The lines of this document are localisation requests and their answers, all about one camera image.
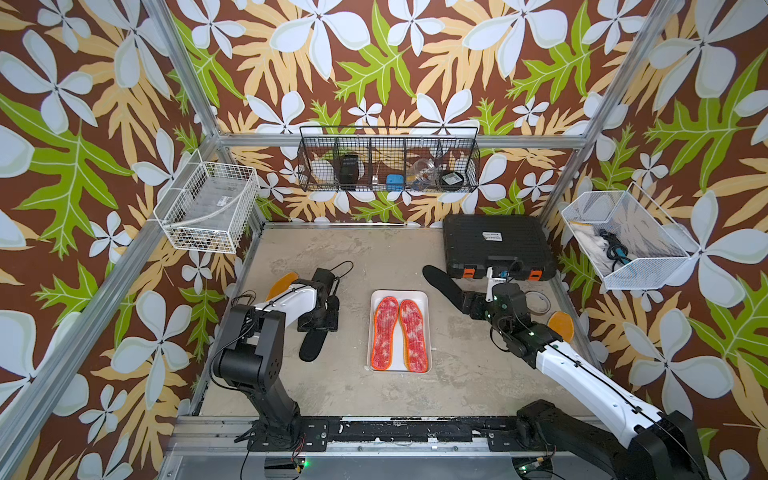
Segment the black insole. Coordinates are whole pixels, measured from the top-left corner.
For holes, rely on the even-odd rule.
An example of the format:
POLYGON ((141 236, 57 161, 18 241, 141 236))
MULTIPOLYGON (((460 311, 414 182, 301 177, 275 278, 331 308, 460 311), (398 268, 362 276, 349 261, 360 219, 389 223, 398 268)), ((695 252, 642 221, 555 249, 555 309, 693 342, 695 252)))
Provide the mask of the black insole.
POLYGON ((422 275, 427 283, 438 290, 459 312, 467 313, 465 293, 447 272, 433 265, 425 265, 422 275))
POLYGON ((327 335, 327 330, 308 330, 299 350, 299 358, 304 362, 314 362, 322 351, 327 335))

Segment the red white patterned insole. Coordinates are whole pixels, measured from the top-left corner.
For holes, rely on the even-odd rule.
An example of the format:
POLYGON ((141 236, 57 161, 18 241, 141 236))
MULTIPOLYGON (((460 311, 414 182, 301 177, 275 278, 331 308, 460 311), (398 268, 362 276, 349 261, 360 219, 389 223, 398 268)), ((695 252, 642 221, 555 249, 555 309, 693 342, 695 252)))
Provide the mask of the red white patterned insole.
POLYGON ((393 296, 384 297, 376 307, 373 317, 373 343, 371 368, 385 371, 390 368, 393 356, 393 335, 398 323, 399 302, 393 296))

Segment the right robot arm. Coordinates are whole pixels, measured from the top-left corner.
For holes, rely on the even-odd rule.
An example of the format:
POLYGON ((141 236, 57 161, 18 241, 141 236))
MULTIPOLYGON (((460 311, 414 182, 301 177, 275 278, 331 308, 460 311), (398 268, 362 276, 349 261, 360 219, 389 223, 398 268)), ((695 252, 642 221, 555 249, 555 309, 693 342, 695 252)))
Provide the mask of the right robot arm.
POLYGON ((518 285, 501 282, 487 293, 457 288, 449 299, 463 314, 487 321, 505 351, 554 380, 601 422, 595 427, 538 400, 516 414, 521 442, 538 438, 615 479, 707 478, 693 422, 640 400, 583 360, 549 326, 533 321, 518 285))

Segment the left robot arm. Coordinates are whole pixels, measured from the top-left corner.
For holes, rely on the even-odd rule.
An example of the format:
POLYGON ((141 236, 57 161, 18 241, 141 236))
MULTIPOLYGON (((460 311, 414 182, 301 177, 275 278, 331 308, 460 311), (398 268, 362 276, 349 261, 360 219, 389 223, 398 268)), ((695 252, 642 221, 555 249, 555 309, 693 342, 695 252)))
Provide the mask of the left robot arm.
POLYGON ((285 330, 294 325, 305 335, 299 358, 312 362, 319 356, 327 335, 338 330, 340 277, 318 268, 311 279, 298 279, 261 304, 237 305, 225 328, 221 346, 211 360, 213 380, 244 394, 258 418, 235 438, 250 452, 323 451, 328 422, 304 418, 298 403, 280 379, 284 360, 285 330))

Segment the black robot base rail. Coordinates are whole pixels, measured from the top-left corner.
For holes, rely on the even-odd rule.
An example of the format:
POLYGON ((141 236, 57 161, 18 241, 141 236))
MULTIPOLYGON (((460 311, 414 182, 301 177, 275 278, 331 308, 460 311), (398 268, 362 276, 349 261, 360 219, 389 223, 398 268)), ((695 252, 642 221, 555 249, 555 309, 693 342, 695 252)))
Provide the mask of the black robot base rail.
POLYGON ((331 443, 405 444, 486 442, 492 452, 522 451, 514 416, 301 416, 286 430, 261 420, 235 438, 251 452, 325 452, 331 443))

